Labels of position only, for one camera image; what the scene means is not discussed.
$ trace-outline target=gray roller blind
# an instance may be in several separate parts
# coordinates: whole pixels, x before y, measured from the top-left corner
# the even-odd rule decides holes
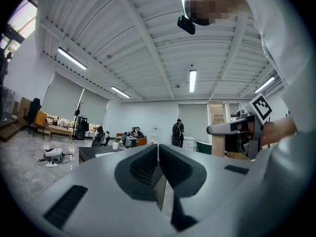
[[[237,112],[239,111],[239,105],[229,104],[229,108],[231,110],[231,117],[237,117]]]
[[[85,89],[81,98],[80,116],[86,116],[89,124],[103,125],[108,99]]]
[[[184,125],[184,136],[208,143],[207,104],[179,104],[179,118]]]
[[[42,111],[74,120],[75,105],[78,104],[82,90],[83,87],[80,85],[56,74],[44,98]]]

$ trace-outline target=black backpack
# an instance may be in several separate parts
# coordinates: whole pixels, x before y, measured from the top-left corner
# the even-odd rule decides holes
[[[177,124],[173,125],[172,129],[172,137],[179,138],[180,137],[180,127]]]

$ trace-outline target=hand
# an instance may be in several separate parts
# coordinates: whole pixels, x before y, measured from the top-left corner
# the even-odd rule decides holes
[[[254,133],[254,122],[248,123],[248,131]],[[263,133],[260,139],[261,146],[279,142],[286,136],[293,135],[296,132],[296,126],[291,116],[281,118],[274,122],[267,122],[263,126]]]

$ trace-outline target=wooden table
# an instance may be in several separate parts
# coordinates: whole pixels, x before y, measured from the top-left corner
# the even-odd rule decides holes
[[[73,134],[73,129],[72,128],[63,128],[55,125],[49,125],[48,126],[50,131],[49,131],[49,138],[48,140],[50,141],[50,136],[52,133],[57,133],[57,134],[64,134],[64,135],[69,135],[69,142],[70,144],[72,143],[72,134]]]

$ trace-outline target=dark table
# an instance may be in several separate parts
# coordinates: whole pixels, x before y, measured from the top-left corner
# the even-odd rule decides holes
[[[87,161],[93,158],[96,158],[95,155],[109,153],[109,152],[119,152],[123,149],[118,147],[117,150],[114,150],[112,146],[102,146],[102,147],[79,147],[79,157],[83,161]]]

